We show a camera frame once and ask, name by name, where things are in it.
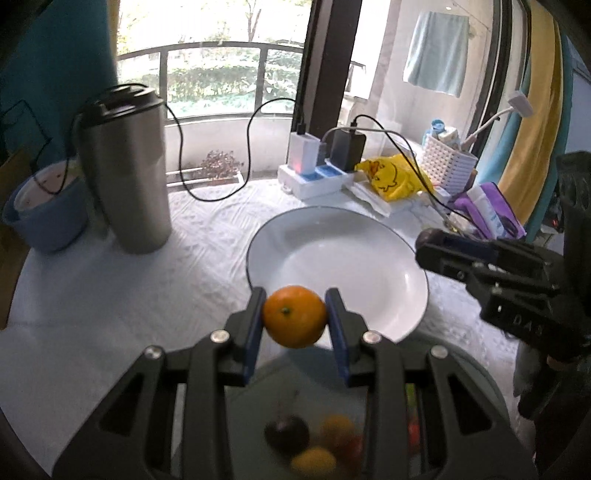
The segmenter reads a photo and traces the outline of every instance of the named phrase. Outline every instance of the white wall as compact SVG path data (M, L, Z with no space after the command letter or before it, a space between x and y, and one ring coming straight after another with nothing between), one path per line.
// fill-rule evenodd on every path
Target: white wall
M248 118L207 120L183 124L183 167L198 166L211 150L234 152L246 172ZM276 170L285 163L291 118L255 118L251 125L252 171ZM167 125L167 171L178 170L179 136L176 125Z

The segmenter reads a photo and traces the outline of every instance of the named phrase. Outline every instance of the cable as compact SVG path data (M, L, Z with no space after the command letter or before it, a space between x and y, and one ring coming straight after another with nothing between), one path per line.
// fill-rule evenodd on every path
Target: cable
M27 102L25 99L19 100L14 105L12 105L8 109L4 110L2 112L2 115L0 115L0 118L4 118L8 113L10 113L12 110L14 110L19 105L24 105L25 109L29 111L29 113L31 114L31 117L33 118L33 120L35 121L35 124L37 125L37 129L39 130L39 133L41 134L41 136L43 137L43 140L44 140L44 143L41 146L41 148L39 149L39 152L37 152L37 155L35 156L35 158L31 162L31 174L32 174L33 180L35 181L37 186L41 190L43 190L45 193L48 193L53 196L58 195L59 193L61 193L61 191L64 189L64 186L66 185L66 179L67 179L67 175L68 175L68 159L66 159L66 166L64 168L64 177L61 180L61 185L55 192L52 192L51 190L46 188L46 186L43 185L39 181L39 179L37 178L37 169L38 169L38 165L39 165L39 158L41 158L41 155L44 152L45 148L49 145L49 143L51 143L52 138L49 135L47 135L47 133L45 132L45 130L41 126L41 123L37 119L37 116L35 115L35 112L33 112L33 109L31 108L31 105L29 104L29 102ZM18 120L20 119L21 116L22 116L22 113L18 116L17 120L15 120L10 125L10 127L13 127L18 122Z
M220 202L222 200L226 200L228 198L230 198L232 195L238 193L240 190L242 190L246 184L248 183L248 180L250 180L251 178L251 165L252 165L252 156L251 156L251 124L252 121L255 118L255 115L261 111L261 109L265 106L268 105L269 103L272 102L276 102L278 100L289 100L290 102L296 102L293 98L274 98L273 100L269 100L265 103L263 103L259 108L257 108L253 114L251 115L250 120L248 121L248 125L246 126L246 150L248 153L248 170L246 171L246 179L244 180L244 183L242 185L240 185L236 190L233 190L232 192L228 193L227 195L224 195L223 197L220 197L218 199L204 199L201 197L198 197L197 195L195 195L191 189L189 188L189 185L187 185L184 175L183 175L183 144L184 144L184 135L183 135L183 129L181 127L180 122L178 121L178 118L176 117L176 115L174 114L174 112L172 111L172 109L169 107L169 105L167 103L165 103L166 108L168 109L168 111L170 112L170 114L173 116L174 118L174 122L177 124L178 127L178 133L180 136L180 145L178 147L178 174L181 177L181 183L183 184L184 189L187 191L187 193L193 197L195 200L199 200L200 202Z
M413 148L410 146L410 143L408 142L408 140L405 138L405 136L401 135L398 132L392 131L392 130L386 130L384 128L384 126L378 122L375 118L373 118L370 115L365 115L364 113L360 113L359 115L357 115L355 118L353 118L353 121L351 122L351 127L340 127L340 128L335 128L335 129L342 129L342 130L347 130L347 129L359 129L358 127L356 127L357 125L357 120L359 118L368 118L370 119L372 122L374 122L377 126L379 126L381 128L381 132L383 132L386 137L388 137L388 139L390 140L390 142L392 143L392 145L394 145L394 147L398 150L398 152L404 157L404 160L406 160L406 162L408 163L408 166L412 169L412 171L414 172L414 174L417 176L417 178L419 179L419 181L421 182L421 184L423 184L423 187L425 188L425 191L428 193L428 195L431 198L431 201L435 201L436 203L438 203L440 206L442 206L443 208L445 208L446 210L455 213L456 215L462 217L464 220L468 221L471 225L473 225L474 227L476 227L476 229L480 232L480 234L486 238L486 235L484 234L484 232L482 231L482 229L480 227L478 227L477 224L474 223L474 221L472 221L470 218L468 218L466 215L455 211L453 208L448 207L447 205L445 205L441 200L439 200L429 189L429 187L427 186L427 182L425 181L423 174L421 173L421 169L418 166L418 161L417 161L417 156L415 155L415 152L413 150ZM326 134L324 135L324 137L326 137L332 130L329 130L328 132L326 132ZM413 161L414 161L414 165L411 163L411 161L408 159L408 157L406 156L406 154L402 151L402 149L398 146L398 144L394 141L394 139L392 137L390 137L390 133L393 133L394 135L400 137L404 143L406 144L408 151L411 153L411 156L413 157Z

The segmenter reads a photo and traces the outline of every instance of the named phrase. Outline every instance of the white plate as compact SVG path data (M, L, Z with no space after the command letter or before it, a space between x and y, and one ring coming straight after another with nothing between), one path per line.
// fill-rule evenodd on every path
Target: white plate
M348 310L394 342L427 308L427 276L408 244L376 220L339 208L306 207L269 220L248 248L246 274L268 295L302 285L324 298L337 287ZM318 345L330 347L328 331Z

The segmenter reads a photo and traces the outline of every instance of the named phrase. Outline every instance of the white table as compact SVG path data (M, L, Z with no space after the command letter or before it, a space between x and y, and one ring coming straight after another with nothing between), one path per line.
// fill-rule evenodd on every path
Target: white table
M201 189L218 197L228 187ZM174 231L159 251L128 255L113 237L86 232L54 255L31 251L8 328L0 332L0 406L25 447L50 471L59 453L121 374L150 344L193 345L243 309L250 290L245 257L268 219L304 205L340 206L375 216L347 193L304 204L276 181L251 182L224 202L170 196ZM430 207L381 219L410 245L439 226ZM517 417L512 375L517 343L478 318L464 286L428 275L430 300L419 329L471 353L497 381ZM262 361L280 347L263 342Z

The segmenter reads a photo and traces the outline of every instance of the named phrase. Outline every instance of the red fruit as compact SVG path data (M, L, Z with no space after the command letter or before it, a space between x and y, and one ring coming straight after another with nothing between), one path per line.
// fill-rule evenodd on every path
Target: red fruit
M408 449L411 455L421 451L421 427L416 421L408 424Z
M353 475L357 475L363 463L363 435L356 435L340 446L337 458Z

